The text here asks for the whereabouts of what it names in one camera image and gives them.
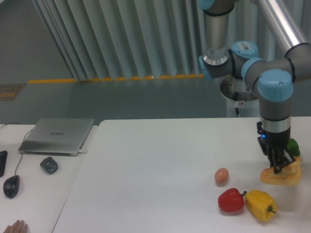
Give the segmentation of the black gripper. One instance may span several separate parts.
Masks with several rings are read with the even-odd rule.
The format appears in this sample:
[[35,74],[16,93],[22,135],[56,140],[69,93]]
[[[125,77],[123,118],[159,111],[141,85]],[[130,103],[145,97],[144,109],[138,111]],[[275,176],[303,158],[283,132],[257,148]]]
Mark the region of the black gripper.
[[261,121],[257,122],[257,140],[264,155],[268,156],[270,167],[274,167],[274,173],[278,174],[282,169],[296,161],[286,149],[290,141],[291,128],[281,132],[265,130]]

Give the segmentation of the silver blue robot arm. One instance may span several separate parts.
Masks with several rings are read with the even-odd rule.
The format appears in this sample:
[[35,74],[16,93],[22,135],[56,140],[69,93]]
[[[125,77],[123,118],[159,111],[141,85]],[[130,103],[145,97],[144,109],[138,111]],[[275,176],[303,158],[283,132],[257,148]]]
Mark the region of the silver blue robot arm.
[[311,45],[282,0],[257,0],[282,59],[266,62],[250,42],[227,48],[229,14],[233,0],[200,0],[206,22],[206,48],[199,57],[203,75],[210,80],[233,75],[244,80],[259,100],[258,142],[274,173],[295,162],[289,154],[292,94],[295,82],[311,77]]

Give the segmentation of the person's hand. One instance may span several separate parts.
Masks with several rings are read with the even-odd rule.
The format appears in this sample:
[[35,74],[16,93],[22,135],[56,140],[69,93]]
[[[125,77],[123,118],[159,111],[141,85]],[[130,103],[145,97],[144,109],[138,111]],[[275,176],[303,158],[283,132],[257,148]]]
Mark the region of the person's hand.
[[27,233],[28,228],[24,220],[17,220],[13,225],[8,225],[3,233]]

